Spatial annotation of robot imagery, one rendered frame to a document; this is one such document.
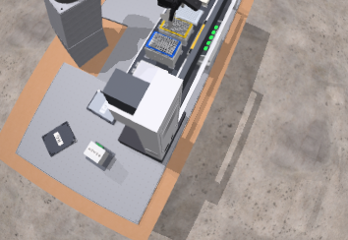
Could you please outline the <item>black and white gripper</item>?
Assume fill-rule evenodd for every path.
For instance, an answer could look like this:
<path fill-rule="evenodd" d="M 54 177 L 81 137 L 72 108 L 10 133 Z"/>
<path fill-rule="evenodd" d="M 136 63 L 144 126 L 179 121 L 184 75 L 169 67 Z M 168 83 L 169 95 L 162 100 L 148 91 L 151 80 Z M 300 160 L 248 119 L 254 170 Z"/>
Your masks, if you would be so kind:
<path fill-rule="evenodd" d="M 176 10 L 178 10 L 180 6 L 184 8 L 185 4 L 181 1 L 179 2 L 179 0 L 157 0 L 157 5 L 165 9 L 171 9 L 168 9 L 165 14 L 160 14 L 160 18 L 168 23 L 168 30 L 170 30 L 173 27 Z"/>

